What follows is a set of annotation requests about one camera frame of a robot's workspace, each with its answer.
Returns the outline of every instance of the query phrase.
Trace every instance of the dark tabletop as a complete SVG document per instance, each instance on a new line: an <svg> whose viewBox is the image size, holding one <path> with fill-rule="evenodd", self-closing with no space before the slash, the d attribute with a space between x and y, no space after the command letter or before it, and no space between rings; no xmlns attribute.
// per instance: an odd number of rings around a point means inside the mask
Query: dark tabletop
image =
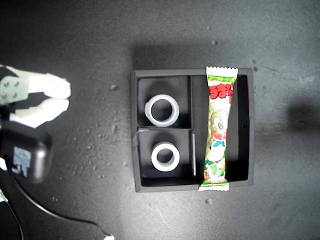
<svg viewBox="0 0 320 240"><path fill-rule="evenodd" d="M320 1L12 2L0 2L0 64L72 88L68 111L40 127L54 138L49 176L22 183L37 201L116 240L320 238ZM253 186L135 193L130 71L205 66L254 69ZM3 171L0 188L28 239L102 239L37 209Z"/></svg>

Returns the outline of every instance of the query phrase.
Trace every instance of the black cable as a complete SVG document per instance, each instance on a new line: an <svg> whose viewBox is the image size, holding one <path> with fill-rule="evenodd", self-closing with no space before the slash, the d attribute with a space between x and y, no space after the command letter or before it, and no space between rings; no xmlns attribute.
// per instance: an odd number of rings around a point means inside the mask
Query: black cable
<svg viewBox="0 0 320 240"><path fill-rule="evenodd" d="M70 217L70 216L64 216L64 215L61 215L59 213L56 213L52 210L49 210L43 206L41 206L39 203L37 203L26 191L25 189L23 188L23 186L17 181L16 177L15 177L15 174L11 171L11 168L8 167L7 168L7 171L9 172L9 175L11 176L11 179L13 180L15 186L18 188L18 190L20 191L20 193L26 197L33 205L35 205L37 208L41 209L42 211L44 211L45 213L49 214L50 216L56 218L56 219L59 219L59 220L63 220L63 221L66 221L66 222L69 222L69 223L82 223L82 224L89 224L89 225L92 225L92 226L95 226L97 228L100 229L100 231L106 236L106 237L113 237L114 239L114 236L112 234L109 234L107 232L105 232L98 223L94 222L94 221L90 221L90 220L86 220L86 219L78 219L78 218L75 218L75 217ZM20 232L22 234L22 240L24 239L23 238L23 232L22 232L22 228L20 226L20 223L18 221L18 219L16 218L16 215L14 215L15 219L17 220L18 222L18 225L19 225L19 228L20 228Z"/></svg>
<svg viewBox="0 0 320 240"><path fill-rule="evenodd" d="M25 239L25 238L24 238L24 232L22 231L21 224L20 224L20 222L19 222L19 220L18 220L18 218L17 218L14 210L13 210L12 207L10 206L10 203L9 203L8 201L6 201L6 204L8 205L9 209L11 210L11 212L12 212L12 214L13 214L13 216L14 216L14 219L15 219L16 223L18 224L18 227L19 227L19 230L20 230L21 240L24 240L24 239Z"/></svg>

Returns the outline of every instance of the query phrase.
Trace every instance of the snack package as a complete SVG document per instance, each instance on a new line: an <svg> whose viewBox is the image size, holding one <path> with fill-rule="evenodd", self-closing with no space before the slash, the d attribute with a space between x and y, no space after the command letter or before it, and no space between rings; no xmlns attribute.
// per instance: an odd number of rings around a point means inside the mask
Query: snack package
<svg viewBox="0 0 320 240"><path fill-rule="evenodd" d="M208 138L204 161L204 181L199 191L228 191L226 176L226 138L228 117L237 68L206 67L206 79L210 90Z"/></svg>

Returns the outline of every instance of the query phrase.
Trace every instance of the black tray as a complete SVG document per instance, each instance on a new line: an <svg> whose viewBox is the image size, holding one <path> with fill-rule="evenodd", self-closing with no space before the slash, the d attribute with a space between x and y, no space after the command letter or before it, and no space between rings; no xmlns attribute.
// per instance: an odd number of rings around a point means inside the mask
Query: black tray
<svg viewBox="0 0 320 240"><path fill-rule="evenodd" d="M158 94L173 97L179 105L179 117L169 127L155 126L145 116L145 104ZM205 69L132 72L131 132L136 192L198 189L204 179L208 109ZM225 177L230 187L253 184L254 130L253 72L250 68L239 68L226 140ZM170 172L158 171L151 163L152 149L162 141L171 142L180 152L180 163Z"/></svg>

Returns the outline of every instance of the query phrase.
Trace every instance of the clear tape roll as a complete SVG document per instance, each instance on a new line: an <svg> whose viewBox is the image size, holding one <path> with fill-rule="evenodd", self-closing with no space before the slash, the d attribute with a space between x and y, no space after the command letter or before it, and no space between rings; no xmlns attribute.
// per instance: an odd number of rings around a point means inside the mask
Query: clear tape roll
<svg viewBox="0 0 320 240"><path fill-rule="evenodd" d="M163 149L168 149L172 152L172 158L168 162L160 162L158 160L158 153ZM162 141L154 146L151 154L151 162L157 170L169 172L178 166L180 162L180 153L175 145L167 141Z"/></svg>
<svg viewBox="0 0 320 240"><path fill-rule="evenodd" d="M159 100L168 101L170 103L171 107L172 107L171 116L168 119L163 120L163 121L156 120L154 118L154 116L152 115L152 113L151 113L152 106ZM144 114L150 120L150 122L153 125L156 125L158 127L169 127L172 124L174 124L177 121L178 117L179 117L179 105L178 105L177 101L172 96L169 96L169 95L166 95L166 94L159 94L159 95L156 95L156 96L152 97L145 104Z"/></svg>

